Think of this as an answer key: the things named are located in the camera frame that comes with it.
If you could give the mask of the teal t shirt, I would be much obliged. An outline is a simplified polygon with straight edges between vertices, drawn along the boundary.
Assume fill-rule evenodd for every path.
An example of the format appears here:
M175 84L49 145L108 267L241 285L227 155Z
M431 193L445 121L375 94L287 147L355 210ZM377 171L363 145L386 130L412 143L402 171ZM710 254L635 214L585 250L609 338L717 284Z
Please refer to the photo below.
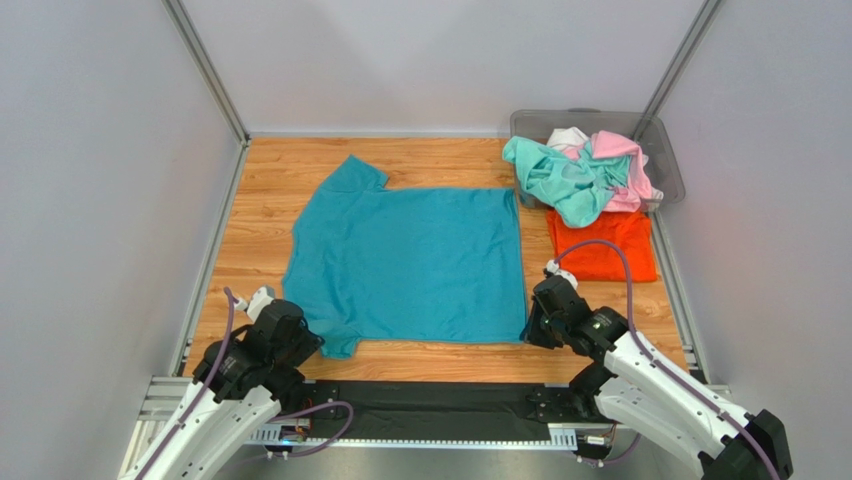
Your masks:
M364 340L517 342L527 300L514 192L387 180L349 157L293 225L282 291L322 354L347 359Z

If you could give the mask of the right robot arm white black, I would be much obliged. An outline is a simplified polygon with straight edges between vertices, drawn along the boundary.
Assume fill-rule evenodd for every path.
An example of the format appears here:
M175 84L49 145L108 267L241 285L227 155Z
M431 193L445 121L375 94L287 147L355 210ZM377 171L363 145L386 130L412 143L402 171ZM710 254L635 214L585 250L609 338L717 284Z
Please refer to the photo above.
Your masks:
M788 479L783 422L723 398L656 350L610 307L591 308L572 283L550 275L533 290L522 340L570 348L590 364L568 384L568 408L634 430L702 479Z

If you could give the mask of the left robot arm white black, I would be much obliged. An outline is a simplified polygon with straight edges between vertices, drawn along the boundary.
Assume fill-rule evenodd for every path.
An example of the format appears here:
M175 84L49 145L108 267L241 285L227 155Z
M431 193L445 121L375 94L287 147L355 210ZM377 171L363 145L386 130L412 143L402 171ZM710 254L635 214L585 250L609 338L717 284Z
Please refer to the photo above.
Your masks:
M259 427L308 405L300 366L323 345L303 310L252 300L251 321L211 344L166 425L127 479L209 479Z

